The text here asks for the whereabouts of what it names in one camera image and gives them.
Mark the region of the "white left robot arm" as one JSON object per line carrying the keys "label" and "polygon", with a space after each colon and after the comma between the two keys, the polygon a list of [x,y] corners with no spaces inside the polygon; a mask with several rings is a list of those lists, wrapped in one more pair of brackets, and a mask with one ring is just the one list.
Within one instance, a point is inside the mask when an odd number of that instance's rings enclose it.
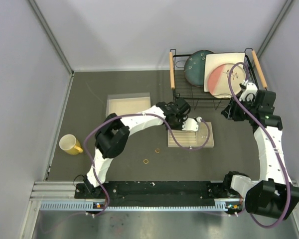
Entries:
{"label": "white left robot arm", "polygon": [[123,118],[116,113],[108,115],[95,134],[95,155],[84,179],[86,192],[94,198],[102,194],[107,171],[113,159],[123,152],[131,135],[164,123],[167,123],[168,129],[197,131],[198,122],[188,116],[190,109],[190,105],[179,98],[176,102],[159,102],[145,111]]}

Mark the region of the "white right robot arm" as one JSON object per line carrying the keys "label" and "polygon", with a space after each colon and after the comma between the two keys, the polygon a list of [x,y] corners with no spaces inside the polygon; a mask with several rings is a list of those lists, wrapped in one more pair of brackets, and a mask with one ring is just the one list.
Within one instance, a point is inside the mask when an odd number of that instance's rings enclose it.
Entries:
{"label": "white right robot arm", "polygon": [[229,172],[222,189],[228,197],[239,193],[250,214],[286,220],[299,202],[299,187],[292,185],[285,168],[283,124],[281,117],[274,114],[275,99],[274,92],[245,89],[222,111],[230,120],[250,123],[260,162],[257,183],[243,173]]}

